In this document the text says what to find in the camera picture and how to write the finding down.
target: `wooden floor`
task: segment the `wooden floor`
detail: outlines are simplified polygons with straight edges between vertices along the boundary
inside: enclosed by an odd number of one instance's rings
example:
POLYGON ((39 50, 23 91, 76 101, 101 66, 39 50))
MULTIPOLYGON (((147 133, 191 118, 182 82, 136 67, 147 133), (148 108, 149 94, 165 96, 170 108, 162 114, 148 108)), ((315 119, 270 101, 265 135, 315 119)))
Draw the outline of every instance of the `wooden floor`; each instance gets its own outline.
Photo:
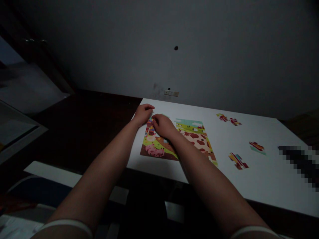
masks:
POLYGON ((141 98, 80 91, 33 119, 49 130, 0 166, 4 193, 32 161, 84 173, 94 158, 131 120, 141 98))
MULTIPOLYGON (((28 176, 23 169, 35 160, 83 174, 130 121, 141 100, 79 91, 34 116, 35 121, 49 130, 0 166, 1 193, 28 176)), ((134 183, 142 181, 156 182, 164 188, 167 201, 184 205, 187 208, 185 225, 189 224, 189 228, 201 228, 203 235, 214 230, 217 232, 214 219, 188 184, 125 169, 117 185, 130 189, 134 183)), ((272 229, 284 235, 307 238, 319 224, 314 217, 258 202, 249 203, 272 229)))

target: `white wall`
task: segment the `white wall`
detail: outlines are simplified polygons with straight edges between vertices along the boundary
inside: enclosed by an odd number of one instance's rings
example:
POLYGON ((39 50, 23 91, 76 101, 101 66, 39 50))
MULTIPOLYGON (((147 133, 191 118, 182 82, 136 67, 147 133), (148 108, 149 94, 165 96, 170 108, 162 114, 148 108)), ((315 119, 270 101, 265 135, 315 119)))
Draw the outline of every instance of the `white wall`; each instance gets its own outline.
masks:
POLYGON ((279 119, 319 107, 308 1, 13 2, 80 88, 279 119))

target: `blurred object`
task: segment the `blurred object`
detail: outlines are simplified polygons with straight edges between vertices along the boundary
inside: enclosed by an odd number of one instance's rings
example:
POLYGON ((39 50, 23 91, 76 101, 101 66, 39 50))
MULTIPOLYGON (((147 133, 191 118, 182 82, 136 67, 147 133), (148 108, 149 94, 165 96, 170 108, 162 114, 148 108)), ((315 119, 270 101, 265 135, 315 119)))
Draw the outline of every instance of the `blurred object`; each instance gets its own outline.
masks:
POLYGON ((0 208, 4 209, 2 213, 5 214, 25 210, 27 208, 35 208, 36 206, 37 203, 32 203, 11 195, 5 194, 0 196, 0 208))
POLYGON ((283 124, 307 145, 319 149, 319 109, 296 116, 283 124))
POLYGON ((23 218, 2 215, 0 217, 0 238, 5 239, 29 239, 41 227, 43 223, 26 220, 23 218))

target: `cow spots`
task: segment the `cow spots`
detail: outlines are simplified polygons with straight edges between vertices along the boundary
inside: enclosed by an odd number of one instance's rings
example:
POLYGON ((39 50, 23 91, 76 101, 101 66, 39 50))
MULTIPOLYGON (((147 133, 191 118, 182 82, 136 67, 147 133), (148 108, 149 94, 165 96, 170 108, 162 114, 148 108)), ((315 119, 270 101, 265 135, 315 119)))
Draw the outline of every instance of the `cow spots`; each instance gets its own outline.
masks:
POLYGON ((200 145, 205 145, 205 143, 203 141, 197 140, 197 143, 200 145))
POLYGON ((194 133, 191 133, 190 136, 191 136, 192 138, 199 138, 198 134, 194 134, 194 133))

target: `wall stain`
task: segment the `wall stain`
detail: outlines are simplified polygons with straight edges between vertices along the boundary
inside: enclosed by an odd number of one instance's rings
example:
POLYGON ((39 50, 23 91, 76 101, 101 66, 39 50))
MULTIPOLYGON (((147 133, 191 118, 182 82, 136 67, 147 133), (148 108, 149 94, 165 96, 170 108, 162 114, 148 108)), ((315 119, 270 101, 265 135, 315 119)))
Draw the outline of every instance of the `wall stain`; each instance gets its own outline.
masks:
POLYGON ((160 86, 158 83, 154 83, 152 99, 172 102, 172 96, 164 95, 164 91, 164 87, 160 86))

